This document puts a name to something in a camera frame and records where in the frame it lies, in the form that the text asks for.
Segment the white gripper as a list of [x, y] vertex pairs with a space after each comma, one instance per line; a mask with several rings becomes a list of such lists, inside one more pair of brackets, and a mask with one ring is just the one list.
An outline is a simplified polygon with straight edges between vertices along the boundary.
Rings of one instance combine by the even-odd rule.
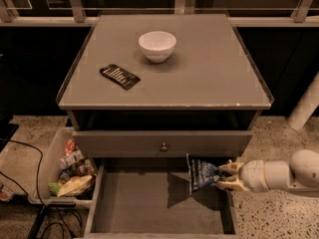
[[219, 169], [233, 175], [219, 179], [215, 183], [215, 186], [221, 190], [251, 190], [253, 192], [265, 192], [267, 190], [263, 160], [251, 160], [245, 164], [240, 161], [232, 162], [230, 160], [227, 164], [221, 165]]

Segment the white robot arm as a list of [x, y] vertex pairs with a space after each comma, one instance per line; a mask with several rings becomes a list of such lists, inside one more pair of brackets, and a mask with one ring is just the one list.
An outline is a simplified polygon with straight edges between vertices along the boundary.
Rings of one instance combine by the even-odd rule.
[[292, 194], [317, 197], [319, 192], [319, 154], [302, 149], [285, 160], [229, 162], [219, 167], [229, 173], [215, 185], [234, 191], [267, 192], [283, 190]]

